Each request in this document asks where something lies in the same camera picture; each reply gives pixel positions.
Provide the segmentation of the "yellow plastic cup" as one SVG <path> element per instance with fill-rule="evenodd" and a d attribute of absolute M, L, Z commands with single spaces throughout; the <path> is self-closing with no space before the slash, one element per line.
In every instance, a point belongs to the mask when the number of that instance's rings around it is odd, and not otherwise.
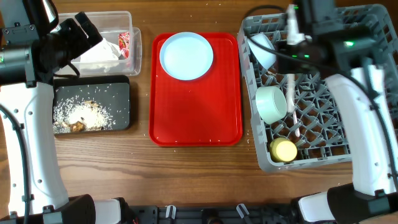
<path fill-rule="evenodd" d="M 298 153 L 296 145 L 286 138 L 277 138 L 270 143 L 270 154 L 274 162 L 291 162 Z"/>

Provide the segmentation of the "light blue food bowl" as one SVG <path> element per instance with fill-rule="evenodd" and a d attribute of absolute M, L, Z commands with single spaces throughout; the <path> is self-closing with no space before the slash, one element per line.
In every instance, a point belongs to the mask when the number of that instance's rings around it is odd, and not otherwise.
<path fill-rule="evenodd" d="M 257 45 L 254 44 L 252 41 L 254 40 L 257 42 L 259 45 L 267 48 L 274 50 L 274 46 L 272 45 L 271 41 L 268 39 L 268 37 L 263 34 L 257 34 L 252 36 L 250 39 L 248 39 L 248 44 L 249 48 L 253 54 L 253 56 L 256 58 L 256 60 L 261 64 L 263 68 L 268 70 L 271 68 L 275 62 L 276 62 L 276 56 L 268 51 L 263 50 L 262 48 L 258 47 Z"/>

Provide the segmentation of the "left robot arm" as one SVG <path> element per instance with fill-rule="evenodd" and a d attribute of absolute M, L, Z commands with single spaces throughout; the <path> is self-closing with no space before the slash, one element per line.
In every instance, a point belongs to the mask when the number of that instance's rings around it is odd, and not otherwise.
<path fill-rule="evenodd" d="M 11 191 L 2 223 L 137 223 L 119 197 L 70 197 L 53 135 L 53 79 L 102 41 L 84 12 L 60 21 L 52 1 L 2 1 L 1 120 Z"/>

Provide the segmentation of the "mint green bowl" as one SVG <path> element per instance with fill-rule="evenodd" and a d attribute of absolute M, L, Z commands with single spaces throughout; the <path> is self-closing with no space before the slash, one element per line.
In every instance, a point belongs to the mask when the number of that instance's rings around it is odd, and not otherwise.
<path fill-rule="evenodd" d="M 284 93 L 276 86 L 264 86 L 257 89 L 256 106 L 261 119 L 275 123 L 287 114 L 287 102 Z"/>

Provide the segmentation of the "white napkin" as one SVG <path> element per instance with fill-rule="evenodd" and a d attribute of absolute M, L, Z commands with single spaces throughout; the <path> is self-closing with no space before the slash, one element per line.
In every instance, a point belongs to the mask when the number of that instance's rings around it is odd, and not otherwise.
<path fill-rule="evenodd" d="M 118 60 L 121 56 L 119 46 L 107 41 L 105 38 L 93 48 L 80 56 L 81 63 L 107 62 Z"/>

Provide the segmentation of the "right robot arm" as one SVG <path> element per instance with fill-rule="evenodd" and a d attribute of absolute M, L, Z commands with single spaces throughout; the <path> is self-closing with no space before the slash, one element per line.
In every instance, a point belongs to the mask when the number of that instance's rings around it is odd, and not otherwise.
<path fill-rule="evenodd" d="M 303 222 L 359 223 L 397 211 L 397 137 L 385 91 L 382 50 L 370 27 L 345 27 L 333 1 L 294 1 L 279 56 L 300 73 L 317 68 L 343 122 L 350 184 L 297 200 Z"/>

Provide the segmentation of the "white plastic spoon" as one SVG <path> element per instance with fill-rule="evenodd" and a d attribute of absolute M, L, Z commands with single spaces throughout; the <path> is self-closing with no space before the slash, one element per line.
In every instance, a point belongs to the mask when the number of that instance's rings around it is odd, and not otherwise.
<path fill-rule="evenodd" d="M 287 111 L 293 113 L 295 111 L 295 75 L 290 73 L 287 75 L 287 93 L 285 95 L 287 102 Z"/>

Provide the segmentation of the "light blue plate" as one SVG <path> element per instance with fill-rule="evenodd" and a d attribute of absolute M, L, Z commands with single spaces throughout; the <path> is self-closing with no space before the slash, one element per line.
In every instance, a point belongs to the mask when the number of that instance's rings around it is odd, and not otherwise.
<path fill-rule="evenodd" d="M 211 68 L 214 53 L 204 36 L 194 32 L 179 32 L 163 43 L 159 60 L 170 77 L 191 81 L 204 76 Z"/>

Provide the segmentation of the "red sauce packet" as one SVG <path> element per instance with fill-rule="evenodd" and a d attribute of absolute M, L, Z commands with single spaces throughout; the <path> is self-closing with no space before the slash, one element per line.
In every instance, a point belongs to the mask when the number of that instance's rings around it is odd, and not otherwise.
<path fill-rule="evenodd" d="M 121 55 L 124 58 L 128 58 L 129 57 L 130 33 L 129 32 L 120 33 L 118 36 L 118 40 L 119 40 L 119 49 L 121 51 Z"/>

